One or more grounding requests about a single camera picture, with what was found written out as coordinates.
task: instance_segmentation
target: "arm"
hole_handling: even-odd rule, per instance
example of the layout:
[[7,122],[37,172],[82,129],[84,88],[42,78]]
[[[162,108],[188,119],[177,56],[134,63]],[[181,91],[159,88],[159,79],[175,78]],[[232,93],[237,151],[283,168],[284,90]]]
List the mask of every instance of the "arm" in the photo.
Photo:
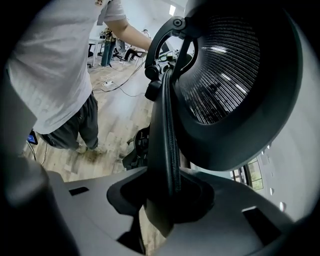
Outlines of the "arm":
[[119,39],[146,51],[149,50],[152,40],[131,26],[126,19],[107,21],[106,24]]

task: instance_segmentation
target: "wooden floor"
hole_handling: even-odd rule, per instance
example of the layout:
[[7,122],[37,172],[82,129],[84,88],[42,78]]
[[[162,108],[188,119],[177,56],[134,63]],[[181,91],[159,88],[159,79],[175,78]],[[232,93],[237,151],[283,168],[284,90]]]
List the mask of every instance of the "wooden floor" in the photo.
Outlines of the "wooden floor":
[[[98,65],[89,69],[93,89],[116,88],[125,82],[137,68],[135,62],[122,65],[114,61],[111,64],[114,69],[102,68]],[[113,81],[115,84],[106,88],[102,86],[105,81]],[[45,157],[44,168],[60,173],[65,182],[124,172],[121,156],[127,154],[126,142],[138,130],[147,127],[150,123],[153,104],[143,94],[148,83],[149,80],[145,77],[144,67],[142,67],[121,87],[128,95],[137,95],[136,97],[126,95],[120,89],[111,92],[94,92],[98,101],[98,139],[99,143],[106,146],[106,154],[96,155],[90,151],[78,154],[72,150],[56,149],[47,146],[41,138],[38,138],[39,144],[33,145],[37,161],[42,163]],[[28,146],[24,149],[24,155],[33,158]],[[150,224],[143,209],[140,211],[140,224],[147,254],[151,255],[165,239]]]

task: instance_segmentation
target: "gray pants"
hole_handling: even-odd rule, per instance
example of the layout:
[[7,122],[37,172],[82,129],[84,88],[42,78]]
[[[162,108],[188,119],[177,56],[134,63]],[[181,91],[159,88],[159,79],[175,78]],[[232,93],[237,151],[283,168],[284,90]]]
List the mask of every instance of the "gray pants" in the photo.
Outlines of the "gray pants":
[[78,133],[88,149],[94,150],[98,146],[98,102],[93,93],[64,125],[49,134],[41,134],[41,137],[57,149],[76,150]]

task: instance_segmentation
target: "ceiling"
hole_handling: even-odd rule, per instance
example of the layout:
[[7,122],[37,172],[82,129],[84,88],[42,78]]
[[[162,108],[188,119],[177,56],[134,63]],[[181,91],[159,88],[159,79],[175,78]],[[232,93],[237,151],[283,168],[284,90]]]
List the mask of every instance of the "ceiling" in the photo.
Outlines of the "ceiling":
[[175,6],[174,16],[184,16],[188,0],[146,0],[145,4],[155,20],[167,21],[172,16],[169,14],[170,5]]

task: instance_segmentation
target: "black mesh cover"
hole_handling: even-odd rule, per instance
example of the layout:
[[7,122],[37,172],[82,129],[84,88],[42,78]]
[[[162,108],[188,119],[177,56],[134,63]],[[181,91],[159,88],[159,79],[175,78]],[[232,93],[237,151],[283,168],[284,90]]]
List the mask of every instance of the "black mesh cover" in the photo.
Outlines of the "black mesh cover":
[[243,17],[214,15],[202,24],[197,60],[178,86],[191,114],[203,124],[213,124],[249,93],[257,77],[260,49],[255,31]]

